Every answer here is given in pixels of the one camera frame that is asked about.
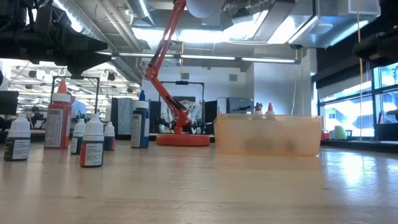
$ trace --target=glass window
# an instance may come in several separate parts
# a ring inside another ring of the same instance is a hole
[[[398,63],[374,69],[375,88],[382,88],[398,84]]]
[[[326,104],[322,107],[325,118],[325,130],[332,131],[335,126],[342,126],[345,130],[352,130],[354,137],[373,137],[373,101],[371,96],[365,96],[362,100],[362,113],[359,98],[338,103]]]
[[[398,123],[398,91],[390,91],[387,93],[376,95],[376,108],[378,122],[381,124]]]
[[[335,99],[338,99],[338,98],[341,98],[341,97],[344,97],[344,96],[351,96],[351,95],[360,93],[361,89],[362,89],[362,92],[371,91],[372,90],[372,81],[364,82],[364,83],[362,83],[362,86],[361,85],[356,85],[356,86],[353,86],[351,88],[347,88],[347,89],[345,89],[345,90],[343,90],[341,92],[335,93],[335,94],[333,94],[331,96],[328,96],[328,97],[322,99],[321,102],[327,102],[327,101],[335,100]]]

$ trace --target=workbench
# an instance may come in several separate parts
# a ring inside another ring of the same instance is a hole
[[[32,143],[4,162],[0,223],[396,223],[398,157],[322,148],[318,157],[233,156],[210,147],[131,149],[104,166]]]

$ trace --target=desk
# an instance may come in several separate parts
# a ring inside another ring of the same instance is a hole
[[[398,157],[322,148],[317,157],[219,155],[201,148],[131,149],[104,166],[33,143],[4,162],[0,223],[396,223]]]

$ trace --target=bottle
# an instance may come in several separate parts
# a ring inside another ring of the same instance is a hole
[[[62,80],[58,92],[52,95],[47,112],[44,148],[68,149],[71,112],[70,95],[67,94],[67,86]]]
[[[70,154],[80,155],[81,144],[83,142],[83,136],[85,135],[86,124],[83,118],[79,119],[79,122],[75,125],[73,130],[72,143],[70,144]]]
[[[115,138],[112,121],[108,122],[108,125],[105,126],[104,137],[104,151],[114,151]]]
[[[4,151],[5,161],[25,161],[29,157],[30,123],[26,114],[18,114],[18,118],[11,123]]]
[[[268,111],[266,112],[266,118],[271,120],[276,120],[274,107],[272,106],[272,103],[268,104]]]
[[[139,101],[132,112],[131,147],[147,149],[149,146],[149,103],[145,101],[145,92],[141,90]]]
[[[101,167],[104,162],[104,124],[98,114],[93,114],[86,124],[81,144],[80,166],[83,168]]]

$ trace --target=translucent orange container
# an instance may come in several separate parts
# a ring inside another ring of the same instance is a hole
[[[219,114],[216,152],[278,156],[316,156],[322,135],[320,116]]]

